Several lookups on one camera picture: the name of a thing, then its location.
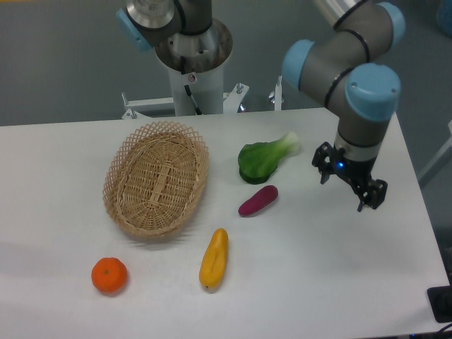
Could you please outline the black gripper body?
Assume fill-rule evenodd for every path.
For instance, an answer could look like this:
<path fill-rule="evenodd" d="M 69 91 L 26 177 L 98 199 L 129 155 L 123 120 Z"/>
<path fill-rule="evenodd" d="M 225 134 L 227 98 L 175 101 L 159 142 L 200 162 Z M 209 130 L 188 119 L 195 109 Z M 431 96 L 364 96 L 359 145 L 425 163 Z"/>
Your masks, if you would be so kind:
<path fill-rule="evenodd" d="M 334 173 L 343 181 L 352 182 L 356 185 L 364 185 L 371 179 L 376 158 L 365 161 L 356 161 L 344 156 L 344 150 L 334 150 L 331 158 Z"/>

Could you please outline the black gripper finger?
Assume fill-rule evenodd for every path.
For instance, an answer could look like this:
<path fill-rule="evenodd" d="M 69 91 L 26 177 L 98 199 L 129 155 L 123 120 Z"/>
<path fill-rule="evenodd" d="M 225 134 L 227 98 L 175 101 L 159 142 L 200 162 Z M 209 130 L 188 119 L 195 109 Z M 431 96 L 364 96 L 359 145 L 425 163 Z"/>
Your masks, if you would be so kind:
<path fill-rule="evenodd" d="M 333 154 L 333 147 L 330 143 L 322 143 L 314 152 L 311 164 L 318 170 L 321 179 L 320 183 L 325 184 L 332 174 L 335 174 L 334 167 L 330 161 Z"/>
<path fill-rule="evenodd" d="M 376 210 L 385 200 L 388 183 L 381 179 L 352 180 L 351 187 L 359 198 L 357 211 L 364 207 Z"/>

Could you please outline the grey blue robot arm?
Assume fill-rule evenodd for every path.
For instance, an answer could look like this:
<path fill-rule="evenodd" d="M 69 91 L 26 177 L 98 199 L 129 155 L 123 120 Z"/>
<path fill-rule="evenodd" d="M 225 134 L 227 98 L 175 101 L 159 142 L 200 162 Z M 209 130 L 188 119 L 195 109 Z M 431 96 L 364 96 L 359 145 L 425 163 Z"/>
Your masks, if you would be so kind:
<path fill-rule="evenodd" d="M 405 19 L 386 2 L 316 6 L 335 34 L 323 44 L 294 43 L 283 59 L 282 78 L 339 119 L 334 143 L 319 146 L 312 160 L 322 180 L 337 175 L 361 206 L 375 209 L 387 184 L 371 171 L 400 96 L 397 74 L 375 61 L 403 37 Z M 210 1 L 128 1 L 116 17 L 136 49 L 153 49 L 167 68 L 177 115 L 225 112 L 223 68 L 232 36 L 214 19 Z"/>

